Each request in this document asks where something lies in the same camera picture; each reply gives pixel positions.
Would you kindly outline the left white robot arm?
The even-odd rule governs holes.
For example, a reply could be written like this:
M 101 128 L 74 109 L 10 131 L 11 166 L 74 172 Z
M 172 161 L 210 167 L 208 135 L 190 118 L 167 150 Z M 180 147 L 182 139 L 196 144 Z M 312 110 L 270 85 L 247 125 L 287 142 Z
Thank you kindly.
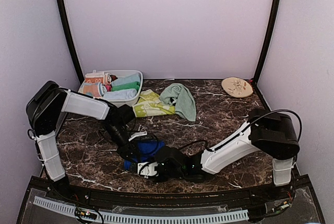
M 106 100 L 60 87 L 49 80 L 28 102 L 26 114 L 39 159 L 49 178 L 56 182 L 53 192 L 62 201 L 69 201 L 74 196 L 73 188 L 60 181 L 67 175 L 57 146 L 57 137 L 68 115 L 76 114 L 101 121 L 123 159 L 131 161 L 139 157 L 139 151 L 130 141 L 126 127 L 135 119 L 135 115 L 126 104 L 118 107 Z

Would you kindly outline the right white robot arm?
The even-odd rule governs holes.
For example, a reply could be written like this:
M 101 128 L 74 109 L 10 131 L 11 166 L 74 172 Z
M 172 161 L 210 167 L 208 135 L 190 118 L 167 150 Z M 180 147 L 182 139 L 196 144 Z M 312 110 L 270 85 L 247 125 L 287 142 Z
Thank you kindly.
M 254 109 L 249 118 L 232 135 L 199 153 L 187 156 L 177 148 L 163 146 L 155 154 L 157 176 L 201 183 L 223 168 L 257 151 L 272 158 L 273 183 L 266 189 L 271 200 L 277 200 L 291 181 L 293 160 L 300 151 L 301 134 L 295 132 L 292 110 Z

